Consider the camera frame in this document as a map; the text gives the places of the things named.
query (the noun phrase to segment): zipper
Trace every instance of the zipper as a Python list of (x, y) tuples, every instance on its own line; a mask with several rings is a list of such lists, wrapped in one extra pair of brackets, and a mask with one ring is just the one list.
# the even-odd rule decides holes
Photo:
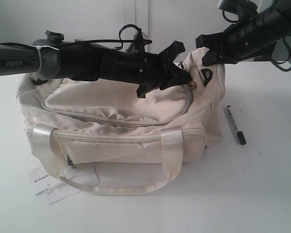
[(54, 110), (54, 109), (50, 109), (45, 105), (45, 100), (47, 97), (49, 97), (50, 94), (52, 94), (61, 84), (62, 84), (62, 79), (57, 81), (54, 85), (54, 87), (51, 89), (51, 91), (46, 95), (45, 98), (43, 98), (42, 100), (42, 108), (50, 111), (50, 112), (54, 112), (54, 113), (59, 113), (62, 115), (66, 115), (69, 117), (73, 117), (75, 119), (79, 119), (81, 121), (90, 121), (92, 122), (93, 120), (97, 123), (100, 124), (112, 124), (114, 126), (130, 126), (130, 127), (142, 127), (142, 126), (150, 126), (150, 125), (165, 125), (170, 123), (171, 121), (173, 121), (174, 119), (178, 118), (179, 116), (183, 115), (184, 113), (186, 113), (188, 111), (188, 109), (190, 108), (192, 102), (193, 102), (193, 94), (192, 94), (192, 90), (187, 86), (187, 85), (183, 85), (183, 88), (187, 94), (187, 104), (186, 106), (183, 108), (183, 110), (177, 114), (176, 116), (167, 119), (165, 121), (159, 121), (159, 122), (155, 122), (155, 121), (144, 121), (144, 122), (140, 122), (140, 121), (136, 121), (136, 120), (132, 120), (132, 121), (128, 121), (128, 120), (121, 120), (121, 119), (109, 119), (106, 117), (102, 117), (102, 116), (95, 116), (95, 115), (89, 115), (89, 114), (85, 114), (85, 113), (75, 113), (75, 112), (68, 112), (68, 111), (63, 111), (63, 110)]
[[(25, 133), (32, 134), (33, 127), (26, 126)], [(82, 141), (82, 142), (102, 142), (102, 143), (142, 143), (161, 139), (160, 133), (151, 135), (105, 135), (105, 134), (81, 134), (63, 130), (53, 130), (52, 135), (62, 139)], [(182, 135), (201, 135), (206, 137), (203, 129), (183, 129)]]

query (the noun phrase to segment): white table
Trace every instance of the white table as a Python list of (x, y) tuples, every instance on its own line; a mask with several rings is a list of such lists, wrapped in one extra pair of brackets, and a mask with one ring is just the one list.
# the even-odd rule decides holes
[(226, 97), (247, 145), (224, 139), (184, 164), (163, 189), (134, 197), (80, 192), (48, 206), (33, 196), (38, 165), (15, 100), (20, 76), (0, 77), (0, 233), (291, 233), (291, 72), (269, 63), (226, 66)]

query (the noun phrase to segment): marker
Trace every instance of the marker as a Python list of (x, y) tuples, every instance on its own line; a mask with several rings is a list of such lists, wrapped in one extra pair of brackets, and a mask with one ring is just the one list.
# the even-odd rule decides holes
[(236, 131), (236, 134), (237, 134), (237, 137), (239, 139), (240, 144), (245, 145), (247, 143), (246, 139), (243, 135), (243, 132), (242, 132), (239, 124), (237, 123), (237, 121), (235, 121), (234, 114), (232, 114), (231, 105), (227, 106), (226, 109), (227, 109), (227, 114), (232, 122), (233, 127), (234, 127), (234, 130)]

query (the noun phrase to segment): bag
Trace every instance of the bag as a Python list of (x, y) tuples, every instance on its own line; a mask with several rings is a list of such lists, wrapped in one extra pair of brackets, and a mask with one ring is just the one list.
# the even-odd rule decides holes
[[(182, 162), (200, 159), (204, 147), (220, 139), (216, 107), (225, 94), (225, 68), (207, 67), (213, 76), (205, 87), (200, 70), (207, 50), (197, 49), (185, 59), (183, 69), (193, 78), (189, 85), (154, 90), (145, 99), (136, 97), (136, 84), (60, 79), (36, 86), (26, 74), (17, 101), (32, 154), (51, 176), (95, 194), (158, 190), (180, 173)], [(91, 162), (160, 163), (164, 178), (144, 186), (104, 187), (100, 178), (111, 172), (106, 169), (96, 170), (97, 186), (63, 175), (68, 166)]]

